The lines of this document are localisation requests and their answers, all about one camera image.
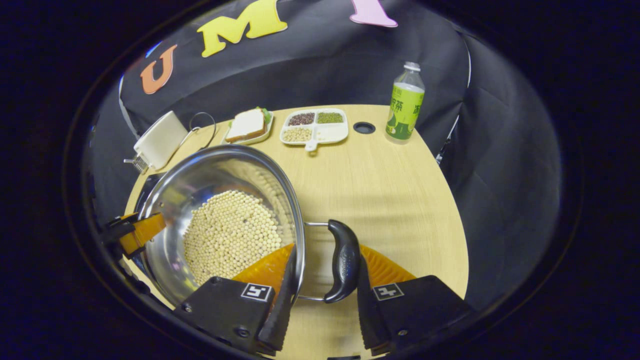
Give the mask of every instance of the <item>stainless steel pot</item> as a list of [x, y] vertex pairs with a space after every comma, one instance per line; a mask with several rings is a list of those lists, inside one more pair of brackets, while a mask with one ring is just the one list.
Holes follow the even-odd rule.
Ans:
[[[178, 306], [198, 285], [184, 258], [182, 236], [192, 210], [213, 195], [239, 190], [262, 199], [274, 211], [281, 226], [282, 244], [294, 243], [295, 271], [291, 281], [295, 302], [305, 269], [305, 232], [296, 194], [282, 169], [263, 152], [241, 145], [211, 147], [192, 154], [169, 170], [150, 192], [139, 218], [161, 212], [166, 228], [147, 243], [143, 257], [152, 281], [173, 305]], [[336, 238], [333, 255], [334, 285], [323, 298], [309, 300], [335, 302], [356, 287], [360, 249], [353, 232], [344, 224], [330, 220], [325, 225]]]

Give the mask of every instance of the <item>pot handle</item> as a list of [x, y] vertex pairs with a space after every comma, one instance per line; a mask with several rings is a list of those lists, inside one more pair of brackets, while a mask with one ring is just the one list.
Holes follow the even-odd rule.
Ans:
[[338, 302], [353, 292], [358, 286], [358, 271], [360, 270], [360, 246], [353, 231], [342, 222], [307, 222], [307, 226], [327, 226], [335, 238], [333, 251], [333, 286], [323, 298], [306, 297], [305, 300], [323, 301], [327, 304]]

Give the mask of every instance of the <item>sandwich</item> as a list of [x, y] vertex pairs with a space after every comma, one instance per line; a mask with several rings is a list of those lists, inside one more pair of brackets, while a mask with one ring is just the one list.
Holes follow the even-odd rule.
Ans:
[[249, 140], [264, 135], [271, 121], [271, 114], [264, 108], [255, 108], [236, 115], [229, 124], [229, 131], [225, 137], [228, 143]]

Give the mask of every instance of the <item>white divided tray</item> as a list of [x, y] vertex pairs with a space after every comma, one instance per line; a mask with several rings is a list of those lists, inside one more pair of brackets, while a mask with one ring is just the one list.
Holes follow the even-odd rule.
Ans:
[[[309, 125], [289, 126], [291, 118], [304, 113], [313, 113], [314, 121]], [[320, 113], [338, 113], [342, 116], [342, 122], [334, 122], [331, 124], [318, 124], [318, 114]], [[288, 142], [284, 140], [284, 133], [290, 129], [303, 128], [311, 129], [311, 139], [304, 142]], [[282, 130], [280, 130], [280, 141], [287, 145], [304, 145], [306, 151], [316, 150], [319, 143], [336, 143], [344, 140], [349, 134], [349, 122], [347, 115], [340, 109], [322, 108], [294, 111], [287, 117]]]
[[[234, 142], [234, 144], [237, 145], [251, 145], [253, 143], [257, 143], [257, 142], [261, 142], [264, 139], [269, 137], [269, 134], [271, 133], [271, 128], [273, 127], [273, 120], [274, 120], [274, 116], [273, 116], [273, 112], [269, 111], [269, 114], [271, 114], [271, 121], [269, 121], [269, 124], [267, 124], [267, 131], [264, 132], [264, 134], [256, 137], [256, 138], [252, 138], [249, 140], [240, 140], [240, 141], [236, 141]], [[227, 129], [227, 132], [225, 133], [225, 136], [222, 136], [222, 141], [220, 142], [220, 145], [225, 145], [228, 144], [228, 142], [226, 141], [227, 138], [227, 134], [229, 134], [229, 130], [231, 130], [231, 126], [229, 126], [229, 128]]]

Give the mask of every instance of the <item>white bread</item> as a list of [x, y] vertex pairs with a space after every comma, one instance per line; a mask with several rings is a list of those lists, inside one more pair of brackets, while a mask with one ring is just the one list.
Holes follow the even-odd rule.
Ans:
[[228, 143], [249, 140], [266, 131], [267, 124], [264, 121], [264, 113], [261, 109], [252, 109], [236, 115], [225, 140]]

